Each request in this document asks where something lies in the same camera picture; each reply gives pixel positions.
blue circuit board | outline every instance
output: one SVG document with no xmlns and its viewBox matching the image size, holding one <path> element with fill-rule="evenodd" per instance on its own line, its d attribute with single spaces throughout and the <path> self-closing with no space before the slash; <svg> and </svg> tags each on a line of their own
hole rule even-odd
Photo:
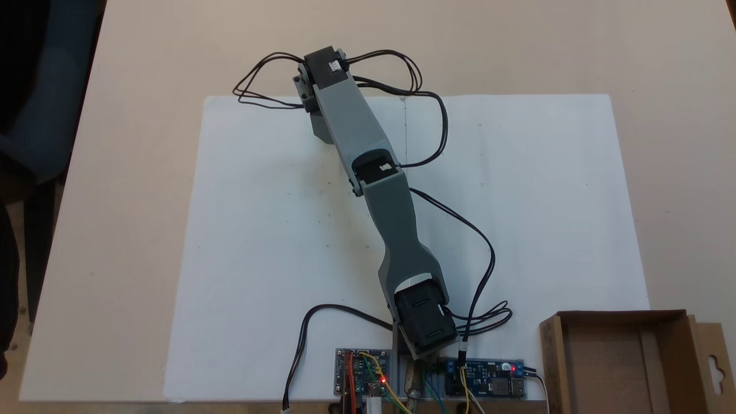
<svg viewBox="0 0 736 414">
<path fill-rule="evenodd" d="M 457 359 L 445 359 L 445 395 L 463 396 L 461 371 Z M 526 383 L 521 359 L 468 359 L 467 387 L 476 397 L 524 399 Z"/>
<path fill-rule="evenodd" d="M 373 355 L 378 360 L 378 363 L 381 364 L 381 371 L 383 372 L 383 374 L 388 377 L 390 366 L 389 360 L 391 354 L 390 349 L 337 348 L 335 350 L 335 376 L 333 384 L 335 395 L 340 395 L 341 393 L 344 393 L 346 391 L 345 384 L 347 384 L 348 380 L 348 378 L 346 377 L 347 370 L 345 365 L 346 354 L 351 354 L 353 357 L 353 382 L 355 383 L 355 392 L 357 394 L 363 393 L 367 396 L 372 385 L 379 387 L 380 389 L 384 388 L 383 383 L 381 383 L 380 381 L 378 370 L 375 369 L 375 363 L 371 359 L 365 359 L 358 355 L 359 352 L 365 352 L 367 354 Z"/>
</svg>

table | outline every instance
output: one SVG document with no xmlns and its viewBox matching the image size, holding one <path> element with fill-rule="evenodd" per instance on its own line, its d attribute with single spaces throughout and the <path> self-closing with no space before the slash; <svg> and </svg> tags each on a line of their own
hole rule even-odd
<svg viewBox="0 0 736 414">
<path fill-rule="evenodd" d="M 736 33 L 723 0 L 110 0 L 68 173 L 25 401 L 162 401 L 202 102 L 261 57 L 390 47 L 438 94 L 611 95 L 653 308 L 736 354 Z M 396 62 L 366 63 L 391 84 Z M 259 75 L 290 95 L 292 67 Z"/>
</svg>

black wire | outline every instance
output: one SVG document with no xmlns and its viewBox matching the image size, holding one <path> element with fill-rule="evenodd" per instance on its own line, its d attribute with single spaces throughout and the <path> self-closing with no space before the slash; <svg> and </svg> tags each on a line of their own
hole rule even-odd
<svg viewBox="0 0 736 414">
<path fill-rule="evenodd" d="M 351 315 L 361 317 L 370 323 L 375 323 L 381 328 L 388 329 L 389 331 L 393 331 L 392 324 L 383 322 L 377 317 L 373 317 L 371 315 L 368 315 L 367 313 L 363 313 L 349 306 L 335 305 L 335 304 L 322 304 L 322 305 L 317 305 L 313 307 L 312 309 L 309 309 L 309 312 L 307 312 L 307 314 L 304 315 L 304 319 L 302 320 L 302 328 L 299 331 L 299 340 L 297 341 L 297 352 L 296 354 L 294 354 L 294 361 L 291 363 L 291 370 L 289 370 L 289 376 L 286 377 L 286 387 L 283 391 L 283 400 L 281 402 L 282 410 L 286 410 L 289 408 L 289 388 L 291 387 L 291 381 L 294 379 L 294 375 L 297 373 L 297 367 L 299 366 L 299 361 L 302 359 L 302 355 L 304 354 L 304 349 L 307 346 L 307 328 L 309 326 L 309 320 L 312 318 L 312 315 L 314 315 L 317 311 L 321 309 L 341 310 L 343 312 L 350 313 Z"/>
<path fill-rule="evenodd" d="M 345 61 L 348 65 L 352 65 L 353 63 L 357 63 L 362 60 L 370 59 L 372 57 L 386 56 L 386 55 L 393 55 L 404 61 L 404 63 L 406 64 L 406 68 L 409 70 L 409 76 L 411 77 L 411 86 L 409 87 L 410 91 L 418 91 L 422 88 L 422 85 L 424 84 L 424 79 L 422 78 L 422 71 L 420 71 L 419 66 L 409 56 L 406 56 L 405 54 L 397 52 L 395 50 L 391 50 L 391 49 L 375 50 L 373 52 L 368 52 L 364 55 L 351 57 L 350 59 L 346 59 Z"/>
<path fill-rule="evenodd" d="M 489 323 L 489 324 L 487 324 L 485 326 L 482 326 L 481 328 L 471 329 L 470 330 L 470 334 L 468 336 L 471 336 L 472 337 L 472 336 L 480 335 L 480 334 L 482 334 L 484 332 L 488 332 L 488 331 L 491 331 L 493 329 L 496 329 L 497 327 L 499 327 L 499 326 L 503 325 L 504 323 L 508 322 L 511 319 L 511 317 L 514 315 L 513 311 L 509 307 L 507 307 L 508 305 L 509 305 L 509 301 L 501 301 L 498 304 L 496 304 L 496 306 L 494 306 L 490 310 L 488 310 L 486 313 L 484 313 L 484 314 L 482 314 L 480 316 L 474 316 L 472 318 L 472 321 L 473 322 L 470 324 L 470 326 L 480 325 L 481 323 L 483 323 L 483 322 L 485 322 L 485 321 L 487 321 L 489 319 L 493 319 L 494 317 L 499 317 L 501 315 L 504 315 L 503 318 L 501 318 L 500 320 L 496 320 L 495 322 Z M 456 319 L 459 319 L 459 320 L 467 320 L 468 319 L 465 316 L 455 315 L 447 307 L 443 307 L 443 310 L 445 310 L 446 312 L 449 312 L 450 315 L 452 315 Z M 464 336 L 465 335 L 465 331 L 464 330 L 460 330 L 460 331 L 458 331 L 458 333 L 461 336 Z"/>
<path fill-rule="evenodd" d="M 445 103 L 442 101 L 442 98 L 439 97 L 439 95 L 430 91 L 408 91 L 406 89 L 394 88 L 393 86 L 389 86 L 385 83 L 380 83 L 377 80 L 368 79 L 366 77 L 353 76 L 353 79 L 358 82 L 359 88 L 374 88 L 386 92 L 387 94 L 398 95 L 400 97 L 434 98 L 437 103 L 439 103 L 439 110 L 442 113 L 442 134 L 439 139 L 439 146 L 437 147 L 437 150 L 435 150 L 432 155 L 424 160 L 410 164 L 398 164 L 398 166 L 402 168 L 412 168 L 415 166 L 427 165 L 430 162 L 436 160 L 442 154 L 442 151 L 445 150 L 445 146 L 447 146 L 447 131 L 449 129 L 449 125 L 447 119 L 447 108 L 445 108 Z"/>
<path fill-rule="evenodd" d="M 255 105 L 260 106 L 262 108 L 268 108 L 268 109 L 300 109 L 304 108 L 304 105 L 301 104 L 294 104 L 290 102 L 284 102 L 280 101 L 278 99 L 270 98 L 265 95 L 250 91 L 250 86 L 253 84 L 253 80 L 255 80 L 255 77 L 258 75 L 258 72 L 261 71 L 261 69 L 269 62 L 273 62 L 274 60 L 292 60 L 297 63 L 304 63 L 304 60 L 300 57 L 294 56 L 290 53 L 285 52 L 274 52 L 270 55 L 264 57 L 261 59 L 260 62 L 256 63 L 255 66 L 253 66 L 253 69 L 250 69 L 248 74 L 243 77 L 243 79 L 238 82 L 238 84 L 233 88 L 233 95 L 236 95 L 238 97 L 238 102 L 245 104 L 245 105 Z M 278 104 L 281 104 L 282 106 L 268 106 L 263 105 L 261 103 L 252 102 L 245 100 L 246 98 L 250 99 L 262 99 L 267 100 L 271 102 L 276 102 Z"/>
<path fill-rule="evenodd" d="M 439 201 L 435 200 L 430 196 L 429 194 L 425 192 L 421 192 L 420 190 L 410 188 L 409 191 L 415 193 L 416 195 L 420 196 L 424 200 L 426 200 L 428 203 L 430 203 L 432 206 L 435 206 L 442 210 L 443 212 L 449 214 L 452 218 L 462 222 L 466 226 L 470 227 L 474 230 L 478 235 L 480 235 L 483 240 L 488 245 L 488 249 L 491 253 L 491 258 L 488 264 L 488 268 L 486 269 L 486 272 L 483 274 L 483 277 L 481 278 L 480 283 L 478 283 L 478 287 L 475 289 L 475 295 L 473 296 L 473 302 L 470 303 L 470 311 L 467 314 L 467 317 L 459 317 L 458 315 L 453 314 L 453 317 L 457 317 L 458 319 L 467 321 L 465 323 L 465 330 L 459 331 L 459 333 L 462 335 L 462 341 L 467 342 L 467 338 L 472 335 L 482 334 L 483 332 L 488 332 L 492 329 L 496 329 L 497 327 L 503 325 L 504 323 L 508 322 L 509 319 L 511 319 L 511 316 L 513 315 L 513 312 L 506 307 L 508 305 L 508 301 L 502 301 L 498 305 L 491 308 L 488 312 L 482 314 L 481 316 L 473 317 L 473 312 L 475 311 L 475 305 L 478 304 L 478 299 L 481 297 L 481 293 L 483 293 L 483 289 L 486 288 L 486 284 L 488 283 L 488 280 L 491 278 L 491 273 L 493 273 L 493 269 L 496 265 L 496 252 L 493 250 L 493 245 L 491 245 L 491 242 L 488 240 L 488 237 L 486 237 L 485 234 L 483 234 L 480 229 L 475 227 L 471 222 L 469 222 L 465 217 L 461 216 L 460 214 L 457 214 L 453 209 L 447 207 L 446 205 L 440 203 Z M 473 325 L 483 322 L 485 320 L 488 320 L 492 317 L 496 317 L 498 315 L 506 315 L 503 319 L 490 323 L 488 326 L 484 326 L 483 328 L 477 328 L 477 329 L 471 329 Z"/>
</svg>

orange wire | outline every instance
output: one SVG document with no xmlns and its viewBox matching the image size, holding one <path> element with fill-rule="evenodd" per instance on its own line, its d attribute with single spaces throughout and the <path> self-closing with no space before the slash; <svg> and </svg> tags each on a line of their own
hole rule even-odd
<svg viewBox="0 0 736 414">
<path fill-rule="evenodd" d="M 355 414 L 355 375 L 353 374 L 353 353 L 348 352 L 348 354 L 350 355 L 350 362 L 347 366 L 347 375 L 350 383 L 350 408 L 352 409 L 350 414 Z"/>
</svg>

cardboard box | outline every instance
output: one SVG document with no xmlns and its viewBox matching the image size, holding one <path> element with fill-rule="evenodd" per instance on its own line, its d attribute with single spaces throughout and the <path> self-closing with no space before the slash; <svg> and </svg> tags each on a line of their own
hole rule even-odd
<svg viewBox="0 0 736 414">
<path fill-rule="evenodd" d="M 719 323 L 696 323 L 684 310 L 571 311 L 539 332 L 552 413 L 736 413 Z M 720 395 L 709 356 L 723 374 Z"/>
</svg>

